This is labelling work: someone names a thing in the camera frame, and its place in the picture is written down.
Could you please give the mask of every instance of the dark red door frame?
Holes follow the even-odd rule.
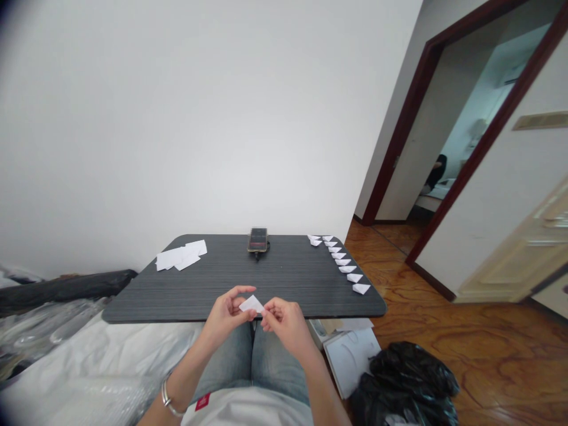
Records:
[[[399,156],[404,148],[408,134],[416,119],[416,115],[430,84],[430,80],[434,75],[438,61],[442,52],[448,44],[459,40],[460,38],[470,34],[487,23],[503,16],[507,12],[520,6],[527,0],[489,0],[482,6],[475,9],[469,15],[463,17],[451,27],[439,33],[437,36],[429,40],[422,52],[422,57],[418,63],[417,70],[408,90],[406,100],[403,104],[401,115],[396,123],[395,131],[390,141],[389,148],[385,154],[383,165],[380,169],[379,176],[373,188],[369,204],[365,210],[362,219],[363,225],[372,225],[380,203],[383,200],[386,189],[389,186],[396,157]],[[485,134],[479,140],[477,147],[474,149],[469,160],[465,163],[458,177],[448,191],[443,202],[438,207],[434,217],[430,221],[428,227],[424,230],[422,236],[414,245],[414,248],[406,258],[406,263],[411,266],[415,265],[416,258],[422,252],[422,249],[438,228],[454,201],[460,195],[460,192],[466,186],[466,183],[472,177],[473,173],[481,163],[485,154],[489,151],[495,139],[504,128],[507,121],[521,102],[527,90],[533,84],[540,70],[548,58],[552,55],[554,49],[558,46],[560,40],[568,29],[568,0],[564,2],[560,11],[556,15],[552,25],[540,41],[531,58],[529,59],[525,69],[519,76],[517,83],[511,89],[503,105],[495,115],[493,121],[489,124]]]
[[[460,192],[462,192],[478,165],[485,157],[485,154],[487,154],[493,142],[495,142],[495,139],[497,139],[497,136],[499,136],[499,133],[501,133],[505,124],[507,124],[511,115],[521,103],[523,97],[544,67],[544,64],[546,64],[548,58],[550,58],[554,49],[556,49],[559,42],[566,34],[566,30],[568,30],[568,1],[565,1],[560,8],[552,25],[548,28],[548,31],[528,60],[515,86],[511,89],[505,102],[503,102],[503,105],[501,105],[501,108],[495,115],[495,118],[479,140],[477,147],[473,150],[471,157],[469,157],[469,160],[464,164],[458,174],[454,185],[452,185],[422,236],[408,254],[406,263],[411,266],[415,263],[418,255],[422,252],[424,246],[426,246],[426,243],[434,234],[434,231],[438,228],[446,216],[446,213],[448,213],[448,210],[450,210],[450,207],[454,204]]]
[[[402,149],[406,144],[406,139],[410,134],[414,119],[416,119],[420,105],[422,105],[422,101],[424,100],[430,81],[434,76],[444,48],[448,44],[471,34],[475,30],[500,18],[527,1],[528,0],[489,0],[426,42],[416,72],[412,78],[410,88],[408,89],[406,99],[402,105],[401,114],[392,134],[385,159],[383,160],[375,186],[373,187],[373,192],[369,198],[369,203],[361,219],[361,224],[369,226],[375,221],[380,204],[385,197],[386,190],[395,172],[394,166],[396,158],[401,155]]]

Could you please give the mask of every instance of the black plastic bag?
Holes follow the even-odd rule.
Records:
[[[371,359],[350,398],[356,425],[387,425],[386,417],[400,415],[408,423],[458,425],[450,397],[460,387],[448,367],[420,346],[391,343]]]
[[[0,289],[0,317],[20,314],[47,302],[115,296],[137,275],[125,269]]]

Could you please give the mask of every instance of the bangle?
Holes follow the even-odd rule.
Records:
[[[168,397],[167,395],[167,390],[166,390],[166,382],[167,380],[170,378],[170,376],[172,375],[172,372],[170,372],[166,378],[164,379],[164,381],[162,382],[162,402],[164,403],[164,406],[168,407],[170,409],[170,411],[172,412],[172,414],[176,417],[183,417],[185,415],[185,413],[187,412],[187,408],[185,409],[184,412],[179,412],[177,411],[174,407],[171,406],[172,403],[172,399],[170,397]]]

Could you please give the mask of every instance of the light blue jeans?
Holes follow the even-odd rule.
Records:
[[[258,386],[290,396],[309,406],[306,376],[274,333],[256,331],[247,322],[237,327],[213,354],[191,404],[220,389]]]

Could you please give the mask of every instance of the person's right hand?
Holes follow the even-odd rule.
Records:
[[[304,314],[296,302],[273,298],[264,305],[262,322],[264,331],[274,331],[284,347],[300,364],[303,359],[318,351],[309,333]]]

